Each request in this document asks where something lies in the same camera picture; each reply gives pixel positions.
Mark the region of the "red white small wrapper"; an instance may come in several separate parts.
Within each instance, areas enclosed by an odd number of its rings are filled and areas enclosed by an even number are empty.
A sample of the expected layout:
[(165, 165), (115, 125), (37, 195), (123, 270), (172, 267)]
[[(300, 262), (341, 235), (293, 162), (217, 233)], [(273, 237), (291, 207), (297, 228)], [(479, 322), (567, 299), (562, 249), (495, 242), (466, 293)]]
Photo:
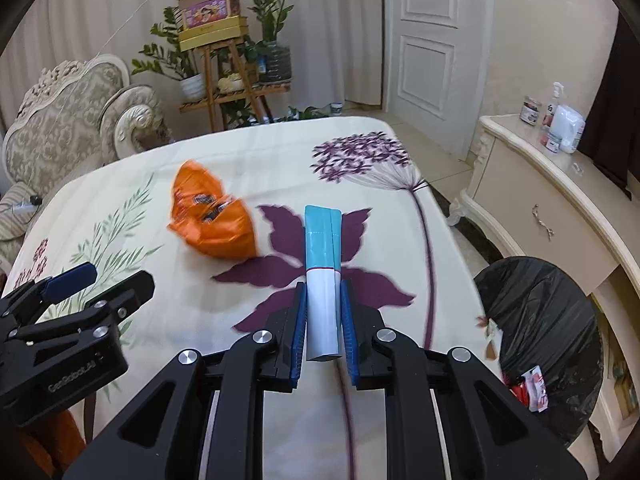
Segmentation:
[(519, 377), (510, 390), (532, 413), (541, 413), (549, 406), (546, 383), (539, 365)]

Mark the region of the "orange snack bag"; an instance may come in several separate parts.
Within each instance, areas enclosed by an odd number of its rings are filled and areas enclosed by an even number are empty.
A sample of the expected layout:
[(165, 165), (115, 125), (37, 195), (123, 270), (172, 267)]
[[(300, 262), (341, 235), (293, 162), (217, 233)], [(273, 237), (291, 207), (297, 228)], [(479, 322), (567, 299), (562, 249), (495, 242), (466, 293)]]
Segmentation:
[(257, 256), (250, 213), (204, 166), (187, 160), (175, 176), (171, 193), (168, 229), (191, 248), (230, 261)]

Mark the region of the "blue white tube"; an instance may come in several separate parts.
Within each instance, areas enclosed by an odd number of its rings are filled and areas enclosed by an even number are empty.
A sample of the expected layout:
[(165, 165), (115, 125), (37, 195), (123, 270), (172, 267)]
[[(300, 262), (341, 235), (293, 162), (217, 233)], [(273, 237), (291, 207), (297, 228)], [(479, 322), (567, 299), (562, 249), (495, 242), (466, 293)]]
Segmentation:
[(307, 360), (334, 360), (341, 355), (342, 213), (307, 205), (304, 228)]

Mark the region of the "black-lined trash bin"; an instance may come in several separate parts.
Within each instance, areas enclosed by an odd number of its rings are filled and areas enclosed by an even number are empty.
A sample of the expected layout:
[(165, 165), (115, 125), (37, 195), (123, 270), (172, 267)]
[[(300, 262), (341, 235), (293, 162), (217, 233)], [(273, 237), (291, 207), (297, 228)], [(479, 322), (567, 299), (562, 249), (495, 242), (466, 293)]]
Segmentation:
[(602, 342), (591, 300), (566, 272), (535, 257), (498, 260), (474, 282), (488, 320), (502, 331), (504, 380), (513, 386), (539, 366), (548, 408), (537, 417), (570, 446), (587, 426), (603, 380)]

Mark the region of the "white power strip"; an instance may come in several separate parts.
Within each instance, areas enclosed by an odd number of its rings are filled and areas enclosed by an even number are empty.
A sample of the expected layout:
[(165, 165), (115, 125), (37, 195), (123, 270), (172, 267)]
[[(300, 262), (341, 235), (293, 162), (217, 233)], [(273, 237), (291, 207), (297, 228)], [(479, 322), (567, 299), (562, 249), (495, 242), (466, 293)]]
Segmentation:
[(41, 205), (42, 198), (39, 195), (31, 195), (21, 202), (3, 205), (1, 213), (20, 221), (28, 221), (38, 212)]

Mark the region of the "floral cream tablecloth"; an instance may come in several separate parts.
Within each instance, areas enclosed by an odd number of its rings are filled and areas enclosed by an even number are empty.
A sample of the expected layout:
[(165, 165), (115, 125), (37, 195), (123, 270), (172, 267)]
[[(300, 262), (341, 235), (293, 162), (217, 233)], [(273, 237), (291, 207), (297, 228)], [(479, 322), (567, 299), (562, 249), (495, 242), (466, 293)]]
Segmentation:
[[(122, 328), (128, 370), (96, 396), (96, 429), (180, 350), (227, 349), (292, 299), (305, 276), (309, 205), (341, 211), (342, 272), (362, 304), (418, 344), (482, 354), (475, 270), (414, 156), (394, 129), (367, 117), (213, 133), (130, 156), (54, 194), (28, 230), (8, 286), (85, 261), (98, 271), (90, 295), (139, 270), (153, 275), (153, 298)], [(170, 228), (172, 185), (186, 162), (242, 200), (254, 226), (254, 260), (204, 255)]]

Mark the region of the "ornate patterned sofa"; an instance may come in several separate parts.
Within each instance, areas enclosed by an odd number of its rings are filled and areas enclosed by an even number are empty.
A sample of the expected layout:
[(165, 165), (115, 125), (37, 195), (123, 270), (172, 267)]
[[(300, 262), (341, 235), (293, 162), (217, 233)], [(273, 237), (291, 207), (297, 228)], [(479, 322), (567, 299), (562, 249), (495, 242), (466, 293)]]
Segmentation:
[(1, 145), (3, 206), (44, 200), (87, 171), (172, 141), (160, 97), (132, 84), (124, 61), (100, 54), (43, 70)]

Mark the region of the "cream tv cabinet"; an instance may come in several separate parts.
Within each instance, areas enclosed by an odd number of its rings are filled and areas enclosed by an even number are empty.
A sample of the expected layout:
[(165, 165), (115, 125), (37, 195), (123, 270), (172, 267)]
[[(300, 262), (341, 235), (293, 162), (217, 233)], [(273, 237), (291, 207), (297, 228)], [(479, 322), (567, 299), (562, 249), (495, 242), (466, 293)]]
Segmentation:
[[(603, 380), (578, 438), (565, 446), (590, 479), (631, 450), (639, 430), (639, 206), (583, 154), (552, 153), (520, 118), (484, 116), (472, 180), (448, 221), (474, 221), (501, 259), (535, 257), (566, 272), (591, 300)], [(497, 324), (486, 314), (484, 328)], [(498, 344), (486, 350), (499, 362)]]

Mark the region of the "wooden plant stand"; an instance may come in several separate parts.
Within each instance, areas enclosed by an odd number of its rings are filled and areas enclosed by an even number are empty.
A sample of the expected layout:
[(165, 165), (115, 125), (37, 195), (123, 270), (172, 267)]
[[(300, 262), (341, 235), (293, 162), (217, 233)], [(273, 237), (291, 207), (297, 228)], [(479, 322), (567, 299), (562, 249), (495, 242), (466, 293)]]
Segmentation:
[(204, 96), (181, 104), (181, 114), (206, 110), (213, 131), (274, 123), (267, 98), (288, 93), (291, 83), (259, 81), (257, 65), (246, 60), (244, 44), (243, 37), (235, 37), (195, 49), (203, 58)]

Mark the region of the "plant in white pot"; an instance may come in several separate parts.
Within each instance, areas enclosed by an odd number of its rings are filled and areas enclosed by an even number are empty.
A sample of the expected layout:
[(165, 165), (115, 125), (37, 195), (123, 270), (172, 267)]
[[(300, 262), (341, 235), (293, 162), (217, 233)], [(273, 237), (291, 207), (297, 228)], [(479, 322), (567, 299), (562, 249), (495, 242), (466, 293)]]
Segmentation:
[(205, 80), (196, 66), (195, 55), (189, 50), (181, 50), (179, 14), (176, 6), (166, 6), (163, 21), (150, 28), (155, 41), (144, 44), (139, 50), (140, 58), (131, 60), (131, 73), (153, 73), (178, 81), (183, 102), (196, 103), (206, 97)]

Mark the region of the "white curtain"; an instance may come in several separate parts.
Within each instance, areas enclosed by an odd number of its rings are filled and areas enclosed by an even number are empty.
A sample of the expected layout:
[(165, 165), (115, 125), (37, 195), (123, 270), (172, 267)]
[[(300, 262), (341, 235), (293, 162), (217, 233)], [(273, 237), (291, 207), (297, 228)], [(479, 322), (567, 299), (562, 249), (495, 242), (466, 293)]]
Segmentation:
[[(11, 125), (42, 70), (113, 53), (125, 62), (177, 0), (35, 0), (1, 47), (1, 116)], [(290, 47), (290, 92), (270, 96), (273, 114), (342, 102), (379, 106), (382, 0), (293, 0), (278, 40)]]

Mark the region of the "small glass jar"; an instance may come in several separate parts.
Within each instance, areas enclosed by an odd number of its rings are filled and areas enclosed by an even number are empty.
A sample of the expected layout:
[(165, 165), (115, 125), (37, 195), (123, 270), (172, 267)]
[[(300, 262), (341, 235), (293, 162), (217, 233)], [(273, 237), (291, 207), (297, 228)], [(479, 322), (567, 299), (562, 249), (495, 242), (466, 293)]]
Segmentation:
[(556, 136), (552, 132), (548, 132), (546, 135), (546, 140), (544, 140), (544, 147), (552, 152), (559, 153), (562, 145), (562, 138), (560, 136)]

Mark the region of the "clear spray bottle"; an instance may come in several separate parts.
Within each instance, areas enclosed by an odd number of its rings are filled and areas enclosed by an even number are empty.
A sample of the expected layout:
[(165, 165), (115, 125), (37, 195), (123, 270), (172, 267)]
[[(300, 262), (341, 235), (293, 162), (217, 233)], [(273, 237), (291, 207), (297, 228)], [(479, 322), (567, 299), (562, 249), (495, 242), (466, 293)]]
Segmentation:
[(549, 130), (552, 124), (552, 120), (554, 118), (556, 109), (558, 108), (563, 96), (564, 96), (564, 86), (559, 81), (555, 81), (553, 83), (552, 96), (548, 101), (546, 110), (544, 111), (544, 117), (542, 118), (541, 125), (540, 125), (540, 130), (541, 130), (540, 143), (542, 145), (546, 144), (548, 141), (548, 135), (549, 135)]

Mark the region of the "stacked gift boxes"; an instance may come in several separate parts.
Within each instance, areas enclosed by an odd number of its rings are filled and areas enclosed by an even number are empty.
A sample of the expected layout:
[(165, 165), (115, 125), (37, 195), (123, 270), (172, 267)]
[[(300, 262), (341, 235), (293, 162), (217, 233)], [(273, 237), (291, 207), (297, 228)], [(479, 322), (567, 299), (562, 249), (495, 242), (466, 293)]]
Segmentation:
[(242, 39), (248, 34), (248, 21), (242, 15), (240, 0), (178, 0), (178, 7), (181, 51)]

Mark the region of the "white jug container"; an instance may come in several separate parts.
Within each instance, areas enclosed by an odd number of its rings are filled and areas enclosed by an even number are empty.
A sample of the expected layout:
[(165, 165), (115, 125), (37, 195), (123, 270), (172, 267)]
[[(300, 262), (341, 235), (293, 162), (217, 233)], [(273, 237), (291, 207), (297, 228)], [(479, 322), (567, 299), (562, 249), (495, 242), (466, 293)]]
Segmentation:
[(585, 128), (585, 118), (577, 110), (566, 105), (556, 109), (549, 132), (562, 138), (560, 151), (573, 154)]

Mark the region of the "dark television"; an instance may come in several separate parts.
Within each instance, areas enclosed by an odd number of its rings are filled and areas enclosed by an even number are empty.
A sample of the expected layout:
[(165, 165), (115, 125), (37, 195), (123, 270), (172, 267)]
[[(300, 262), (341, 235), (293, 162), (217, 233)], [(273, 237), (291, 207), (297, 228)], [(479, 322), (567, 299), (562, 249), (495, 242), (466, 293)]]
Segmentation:
[(577, 149), (631, 198), (628, 174), (639, 180), (639, 40), (622, 14)]

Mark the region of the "plant in glass jar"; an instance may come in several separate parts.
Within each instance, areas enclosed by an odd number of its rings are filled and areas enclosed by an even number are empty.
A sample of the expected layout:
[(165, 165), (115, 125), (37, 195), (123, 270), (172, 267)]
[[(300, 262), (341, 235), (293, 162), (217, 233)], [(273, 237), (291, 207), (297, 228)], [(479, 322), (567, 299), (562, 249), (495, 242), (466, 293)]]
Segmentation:
[(290, 81), (292, 78), (291, 49), (280, 44), (278, 36), (288, 14), (294, 9), (293, 0), (250, 0), (250, 10), (262, 28), (262, 40), (256, 46), (260, 82)]

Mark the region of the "white panel door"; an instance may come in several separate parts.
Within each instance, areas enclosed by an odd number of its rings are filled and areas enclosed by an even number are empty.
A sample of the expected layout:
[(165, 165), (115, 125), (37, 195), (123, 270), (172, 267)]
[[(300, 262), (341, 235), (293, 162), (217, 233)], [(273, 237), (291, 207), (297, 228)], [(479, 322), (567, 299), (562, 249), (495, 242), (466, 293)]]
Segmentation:
[(389, 112), (464, 159), (483, 99), (494, 0), (385, 0)]

